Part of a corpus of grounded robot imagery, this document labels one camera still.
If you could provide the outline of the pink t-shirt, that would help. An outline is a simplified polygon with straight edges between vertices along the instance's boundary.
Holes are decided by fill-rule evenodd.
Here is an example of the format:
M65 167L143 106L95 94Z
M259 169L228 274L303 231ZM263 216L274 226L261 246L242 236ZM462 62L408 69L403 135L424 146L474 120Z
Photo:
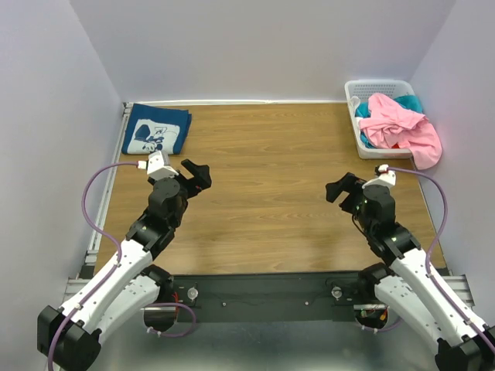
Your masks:
M360 120L360 130L376 148L391 149L399 143L408 149L415 165L425 170L436 165L442 156L442 144L429 119L408 109L390 97L375 93L368 98L370 116Z

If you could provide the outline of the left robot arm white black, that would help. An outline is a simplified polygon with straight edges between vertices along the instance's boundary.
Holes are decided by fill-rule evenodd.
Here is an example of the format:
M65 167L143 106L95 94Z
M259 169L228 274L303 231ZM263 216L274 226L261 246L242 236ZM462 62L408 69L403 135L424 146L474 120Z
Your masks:
M181 162L189 178L153 155L132 162L145 170L152 192L148 205L122 241L113 236L115 255L72 298L58 308L46 306L37 319L37 349L49 370L87 370L97 358L106 335L142 308L171 308L196 314L179 302L171 276L153 265L172 242L189 199L212 186L208 165Z

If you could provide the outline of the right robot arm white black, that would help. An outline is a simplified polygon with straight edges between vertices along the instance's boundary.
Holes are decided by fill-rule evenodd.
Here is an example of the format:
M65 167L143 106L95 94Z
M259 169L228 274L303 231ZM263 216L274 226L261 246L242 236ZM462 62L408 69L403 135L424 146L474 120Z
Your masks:
M340 208L382 261L360 272L369 297L387 305L425 340L440 370L492 370L494 328L466 304L433 267L431 254L397 220L391 188L396 168L376 167L375 179L352 173L326 184L326 200L347 194Z

